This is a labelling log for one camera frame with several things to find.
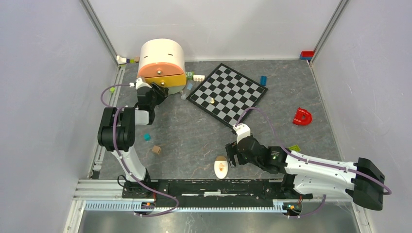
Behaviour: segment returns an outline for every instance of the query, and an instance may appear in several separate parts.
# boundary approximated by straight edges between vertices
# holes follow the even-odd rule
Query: plastic bottle
[[[185,100],[188,97],[188,95],[194,88],[194,84],[195,82],[193,80],[188,80],[188,83],[182,91],[182,96],[180,97],[182,100]]]

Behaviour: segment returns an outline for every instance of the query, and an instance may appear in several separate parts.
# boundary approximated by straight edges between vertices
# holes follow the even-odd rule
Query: chessboard
[[[256,106],[267,90],[234,69],[220,64],[192,91],[188,100],[232,128],[243,111]]]

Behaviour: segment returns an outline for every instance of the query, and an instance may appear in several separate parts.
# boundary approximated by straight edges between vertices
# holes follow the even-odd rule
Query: purple cable
[[[288,216],[288,218],[302,218],[302,217],[307,217],[307,216],[310,216],[310,215],[312,215],[312,214],[315,214],[315,213],[317,213],[317,212],[323,207],[323,205],[325,204],[325,201],[326,201],[326,195],[323,195],[323,199],[322,199],[321,204],[320,204],[320,205],[318,206],[318,208],[316,208],[314,211],[309,212],[309,213],[306,213],[306,214],[304,214],[304,215]]]
[[[320,165],[320,166],[331,167],[331,168],[335,168],[335,169],[338,169],[338,170],[346,171],[346,168],[343,167],[343,166],[325,164],[325,163],[316,162],[316,161],[312,161],[312,160],[307,161],[307,160],[304,159],[304,158],[300,158],[299,156],[296,156],[296,155],[290,153],[290,152],[285,148],[285,146],[283,145],[283,143],[280,141],[279,137],[277,136],[276,131],[275,131],[273,125],[272,125],[272,122],[269,120],[269,117],[268,117],[261,109],[259,109],[259,108],[256,108],[256,107],[246,108],[246,109],[243,111],[243,113],[241,114],[241,116],[239,117],[238,121],[236,122],[235,127],[238,126],[238,124],[240,123],[240,121],[241,121],[241,119],[243,118],[243,116],[244,116],[249,110],[252,110],[252,109],[260,112],[260,113],[266,118],[266,120],[267,120],[268,123],[269,123],[269,126],[270,126],[271,129],[272,129],[272,133],[273,133],[273,136],[275,137],[275,140],[277,141],[277,143],[279,144],[279,146],[282,148],[282,150],[284,150],[288,155],[292,156],[292,157],[295,158],[295,159],[302,160],[302,161],[305,162],[305,163],[316,164],[316,165]],[[350,172],[355,173],[355,174],[357,174],[357,175],[363,176],[363,177],[365,177],[365,178],[367,178],[367,179],[369,179],[369,180],[377,183],[379,186],[381,186],[382,188],[386,189],[387,192],[386,192],[386,193],[383,193],[384,195],[391,195],[391,194],[392,194],[392,190],[390,190],[390,188],[388,188],[388,186],[386,186],[386,185],[383,184],[382,182],[378,181],[377,179],[375,179],[375,178],[373,178],[373,177],[371,177],[371,176],[369,176],[369,175],[367,175],[367,174],[365,174],[365,173],[363,173],[363,172],[356,171],[356,170],[353,170],[353,169],[350,169],[350,168],[349,168],[347,171],[350,171]]]
[[[128,174],[130,174],[130,170],[129,170],[129,168],[127,167],[126,163],[124,162],[123,157],[122,157],[122,155],[121,155],[121,153],[120,153],[120,151],[119,151],[119,148],[117,147],[117,142],[116,142],[116,125],[117,125],[117,118],[118,118],[118,116],[119,116],[120,111],[121,111],[123,108],[125,108],[125,106],[123,106],[123,107],[121,107],[121,108],[118,108],[117,111],[116,111],[116,113],[115,113],[115,116],[114,116],[114,120],[113,120],[113,146],[114,146],[117,154],[118,154],[119,157],[121,158],[120,161],[121,161],[121,163],[123,164],[124,169],[127,171]],[[131,174],[130,176],[131,176],[138,184],[140,184],[143,188],[145,188],[145,189],[147,189],[147,190],[149,190],[149,191],[151,191],[151,192],[157,193],[157,194],[159,194],[159,195],[165,196],[165,197],[167,197],[167,198],[173,199],[173,200],[176,202],[176,205],[175,205],[173,208],[169,209],[169,210],[166,210],[166,211],[163,211],[163,212],[154,214],[154,215],[140,215],[141,217],[156,217],[156,216],[160,216],[160,215],[165,215],[165,214],[167,214],[167,213],[170,213],[171,211],[173,211],[174,209],[176,209],[176,208],[179,206],[179,200],[178,200],[177,198],[172,197],[172,196],[170,196],[170,195],[168,195],[168,194],[165,194],[165,193],[156,191],[156,190],[154,190],[154,189],[152,189],[152,188],[150,188],[150,187],[147,187],[147,186],[144,185],[134,174]]]
[[[106,88],[106,89],[102,92],[102,94],[100,95],[100,101],[101,101],[106,107],[109,107],[109,108],[110,108],[110,107],[112,107],[112,106],[110,106],[110,105],[108,105],[107,103],[104,102],[104,100],[103,100],[104,93],[105,93],[108,89],[110,89],[110,88],[112,88],[112,87],[116,87],[116,86],[129,86],[129,84],[115,84],[115,85],[112,85],[112,86]]]

